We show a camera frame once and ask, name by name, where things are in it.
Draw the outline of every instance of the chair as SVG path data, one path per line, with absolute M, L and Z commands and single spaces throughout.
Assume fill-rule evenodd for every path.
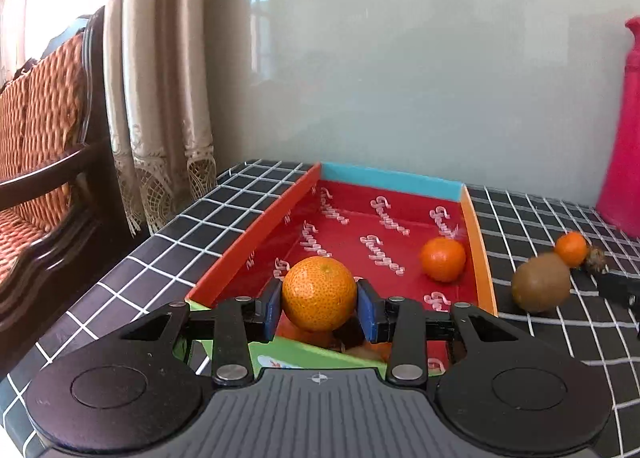
M 103 20 L 0 94 L 0 377 L 143 237 L 113 165 Z

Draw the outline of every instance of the table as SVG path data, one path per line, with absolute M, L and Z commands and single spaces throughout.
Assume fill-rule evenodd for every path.
M 184 298 L 224 250 L 304 174 L 311 164 L 250 160 L 218 177 L 218 187 L 178 215 L 91 288 L 0 382 L 0 422 L 25 457 L 43 447 L 24 409 L 39 369 L 145 313 Z M 530 316 L 511 300 L 514 269 L 552 249 L 567 230 L 580 231 L 609 256 L 611 272 L 640 278 L 640 241 L 607 225 L 592 208 L 469 185 L 487 250 L 500 317 L 598 369 L 614 403 L 598 442 L 605 457 L 640 452 L 640 342 L 631 311 L 598 297 L 595 282 L 572 271 L 574 289 L 555 312 Z M 210 371 L 202 346 L 192 368 Z

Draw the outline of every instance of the glossy gray wall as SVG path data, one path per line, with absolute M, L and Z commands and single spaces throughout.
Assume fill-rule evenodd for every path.
M 220 167 L 327 160 L 596 201 L 640 0 L 254 1 L 205 0 Z

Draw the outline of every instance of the kiwi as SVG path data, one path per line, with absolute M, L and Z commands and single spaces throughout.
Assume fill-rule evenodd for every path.
M 540 254 L 521 264 L 511 279 L 511 296 L 529 313 L 551 310 L 571 291 L 569 267 L 554 252 Z

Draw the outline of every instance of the pink vase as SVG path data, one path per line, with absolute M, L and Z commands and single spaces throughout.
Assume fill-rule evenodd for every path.
M 625 25 L 635 43 L 626 56 L 616 143 L 596 209 L 607 223 L 640 236 L 640 16 Z

